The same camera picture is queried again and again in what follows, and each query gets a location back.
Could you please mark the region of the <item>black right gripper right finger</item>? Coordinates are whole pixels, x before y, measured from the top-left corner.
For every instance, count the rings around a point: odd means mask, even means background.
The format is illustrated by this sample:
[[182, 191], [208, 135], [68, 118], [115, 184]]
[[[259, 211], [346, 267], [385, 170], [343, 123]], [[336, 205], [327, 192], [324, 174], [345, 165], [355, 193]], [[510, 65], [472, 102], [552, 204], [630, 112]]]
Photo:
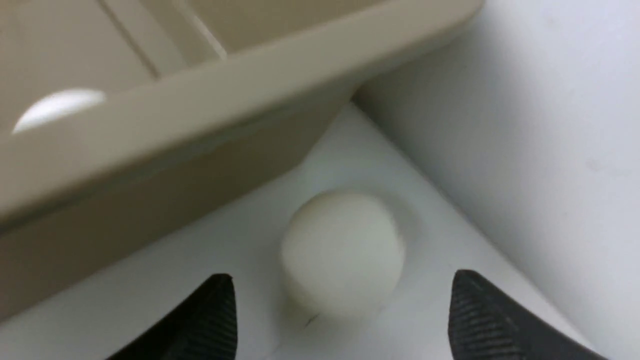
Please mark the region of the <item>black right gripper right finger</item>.
[[451, 284], [448, 342], [455, 360], [600, 360], [473, 269]]

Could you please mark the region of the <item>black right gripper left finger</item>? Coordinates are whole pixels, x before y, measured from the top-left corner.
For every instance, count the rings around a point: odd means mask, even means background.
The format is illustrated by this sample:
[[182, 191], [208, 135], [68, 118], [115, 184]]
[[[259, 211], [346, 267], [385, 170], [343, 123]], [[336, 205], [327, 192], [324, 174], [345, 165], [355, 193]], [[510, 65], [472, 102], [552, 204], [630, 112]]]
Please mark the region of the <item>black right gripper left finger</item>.
[[110, 360], [235, 360], [237, 303], [233, 277], [215, 273]]

